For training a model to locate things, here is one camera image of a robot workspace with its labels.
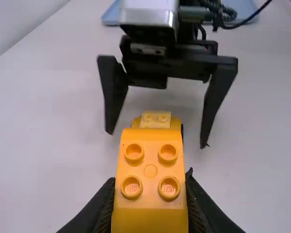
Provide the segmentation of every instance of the cable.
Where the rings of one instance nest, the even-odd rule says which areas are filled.
[[[214,2],[213,0],[199,0],[199,2],[202,6],[209,8],[211,12],[220,15],[225,22],[233,21],[237,17],[237,12],[233,8],[224,6],[221,3]]]
[[[265,7],[268,6],[268,4],[270,4],[272,2],[272,0],[267,0],[257,11],[255,11],[251,16],[249,16],[248,18],[246,18],[245,20],[236,23],[234,25],[231,26],[227,26],[224,24],[224,22],[222,21],[221,23],[221,28],[225,29],[225,30],[231,30],[231,29],[235,29],[238,28],[244,24],[246,24],[247,22],[249,22],[250,20],[252,20],[255,16],[257,16],[262,10],[264,10]]]
[[[226,7],[223,4],[220,3],[215,3],[211,0],[199,0],[199,2],[206,8],[209,8],[211,12],[215,12],[217,17],[213,20],[213,25],[214,25],[214,31],[217,31],[218,27],[221,27],[222,29],[225,30],[231,30],[238,28],[250,20],[252,20],[255,16],[257,16],[268,4],[272,2],[272,0],[267,0],[257,11],[255,11],[251,16],[246,18],[245,20],[236,23],[231,26],[227,26],[224,24],[224,22],[229,22],[233,21],[237,17],[237,12],[230,8]]]
[[[207,33],[205,29],[203,28],[203,26],[201,24],[198,24],[196,27],[197,27],[197,30],[200,30],[200,32],[202,33],[202,40],[206,40]]]

